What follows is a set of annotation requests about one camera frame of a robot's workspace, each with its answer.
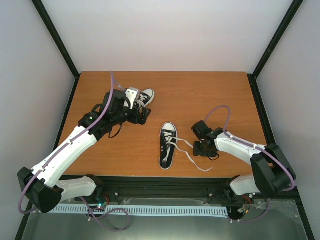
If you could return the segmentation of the white lace of sneaker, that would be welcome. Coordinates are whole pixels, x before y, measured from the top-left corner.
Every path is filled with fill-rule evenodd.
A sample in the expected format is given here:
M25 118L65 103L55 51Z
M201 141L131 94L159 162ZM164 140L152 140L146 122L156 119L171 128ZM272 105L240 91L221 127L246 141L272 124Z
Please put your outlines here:
M151 102L151 97L148 94L141 93L136 101L140 109L147 107Z
M192 159L192 157L190 156L190 154L185 151L185 150L182 150L178 147L177 143L174 143L173 140L176 140L176 141L183 141L185 142L190 148L194 149L194 147L185 139L182 139L182 138L178 138L178 137L175 137L172 133L169 133L169 132L165 132L164 133L164 142L166 145L169 145L169 148L168 150L166 151L166 154L164 156L164 159L162 160L163 163L167 163L168 162L168 157L169 157L169 154L170 154L170 150L171 150L171 146L174 146L178 151L182 152L182 153L185 153L187 158L195 165L195 167L202 171L202 172L208 172L210 170L213 169L213 167L209 168L209 169L203 169L201 167L199 167L196 162Z

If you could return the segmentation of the black canvas sneaker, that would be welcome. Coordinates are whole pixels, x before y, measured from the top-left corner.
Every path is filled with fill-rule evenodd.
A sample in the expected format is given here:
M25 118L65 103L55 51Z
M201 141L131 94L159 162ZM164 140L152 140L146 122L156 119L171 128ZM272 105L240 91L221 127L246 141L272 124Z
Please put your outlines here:
M178 131L172 122L165 122L160 129L160 157L159 166L168 170L173 164L173 156L177 143Z
M155 91L151 88L148 88L143 90L140 93L136 103L140 108L145 108L152 103L154 98L155 98Z

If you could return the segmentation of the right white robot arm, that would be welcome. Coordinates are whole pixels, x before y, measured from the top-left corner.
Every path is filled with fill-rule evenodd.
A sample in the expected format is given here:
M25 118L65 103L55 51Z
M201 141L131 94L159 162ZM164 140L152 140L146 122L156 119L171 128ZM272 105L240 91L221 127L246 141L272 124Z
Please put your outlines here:
M283 191L295 187L296 174L281 148L255 144L232 135L223 128L209 128L204 121L199 121L191 130L197 137L193 144L195 157L219 158L219 153L230 154L252 168L252 174L234 178L229 188L237 196L246 194L263 194L274 198Z

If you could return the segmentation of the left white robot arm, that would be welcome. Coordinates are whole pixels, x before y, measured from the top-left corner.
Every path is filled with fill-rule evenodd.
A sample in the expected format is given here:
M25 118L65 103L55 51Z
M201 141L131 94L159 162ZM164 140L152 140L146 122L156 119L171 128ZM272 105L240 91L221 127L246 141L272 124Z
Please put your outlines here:
M105 135L112 139L113 127L122 127L125 122L144 125L151 113L147 106L154 97L155 91L150 88L139 91L130 87L107 92L103 102L85 114L70 136L47 158L31 169L23 167L18 172L22 195L42 213L69 199L101 200L104 184L97 176L88 174L71 180L61 180L61 176Z

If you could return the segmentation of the green lit circuit board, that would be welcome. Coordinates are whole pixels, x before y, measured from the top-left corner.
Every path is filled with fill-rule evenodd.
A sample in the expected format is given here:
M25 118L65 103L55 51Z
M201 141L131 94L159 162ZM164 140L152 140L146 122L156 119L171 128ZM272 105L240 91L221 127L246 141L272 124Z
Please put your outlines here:
M107 206L109 205L110 203L110 199L109 199L109 195L108 193L103 193L102 196L100 196L98 199L97 199L97 204L96 206L94 207L94 209L97 209L97 210L100 210L100 211L104 211Z

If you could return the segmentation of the black aluminium frame rail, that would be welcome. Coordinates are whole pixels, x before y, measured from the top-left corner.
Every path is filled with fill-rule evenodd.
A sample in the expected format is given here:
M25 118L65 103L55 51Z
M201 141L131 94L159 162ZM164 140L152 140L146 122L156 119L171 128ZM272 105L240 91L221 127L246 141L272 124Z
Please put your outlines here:
M102 199L120 204L125 199L204 200L221 206L253 204L266 200L261 193L237 196L229 189L230 178L129 177L99 176L103 183Z

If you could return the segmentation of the left black frame post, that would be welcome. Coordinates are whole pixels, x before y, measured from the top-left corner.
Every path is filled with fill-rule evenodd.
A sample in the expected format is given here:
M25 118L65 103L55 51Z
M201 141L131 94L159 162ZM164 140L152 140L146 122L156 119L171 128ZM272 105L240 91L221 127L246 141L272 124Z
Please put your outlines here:
M74 64L58 30L56 29L45 5L41 0L31 0L33 6L35 7L36 11L38 12L42 22L44 23L46 29L48 30L51 38L53 39L55 45L57 46L59 52L61 53L66 65L68 66L72 76L75 79L79 79L80 73L77 70L77 67Z

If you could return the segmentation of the black frame post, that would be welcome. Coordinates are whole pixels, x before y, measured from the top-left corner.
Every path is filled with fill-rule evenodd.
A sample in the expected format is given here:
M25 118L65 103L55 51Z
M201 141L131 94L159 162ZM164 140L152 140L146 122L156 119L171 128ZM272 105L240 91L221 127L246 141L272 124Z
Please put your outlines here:
M255 67L252 78L256 81L264 69L265 65L267 64L268 60L270 59L273 51L276 49L278 43L282 39L284 33L290 26L292 20L294 19L296 13L300 9L301 5L303 4L304 0L293 0L290 4L288 10L286 11L284 17L282 18L279 26L277 27L275 33L273 34L269 44L267 45L262 57L260 58L257 66Z
M31 0L33 6L35 7L36 11L38 12L42 22L44 23L46 29L48 30L51 38L53 39L55 45L57 46L59 52L61 53L66 65L68 66L72 76L75 79L79 79L80 73L77 70L77 67L74 64L58 30L56 29L45 5L41 0Z

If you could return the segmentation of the right black frame post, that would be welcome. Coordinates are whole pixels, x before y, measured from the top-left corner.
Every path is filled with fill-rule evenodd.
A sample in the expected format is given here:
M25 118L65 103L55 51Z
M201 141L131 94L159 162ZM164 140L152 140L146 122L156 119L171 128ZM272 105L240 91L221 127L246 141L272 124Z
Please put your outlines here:
M278 43L282 39L284 33L290 26L292 20L294 19L296 13L300 9L301 5L303 4L304 0L293 0L290 4L288 10L286 11L284 17L282 18L279 26L277 27L275 33L273 34L269 44L267 45L262 57L260 58L257 66L255 67L252 78L256 81L264 69L265 65L267 64L268 60L270 59L273 51L276 49Z

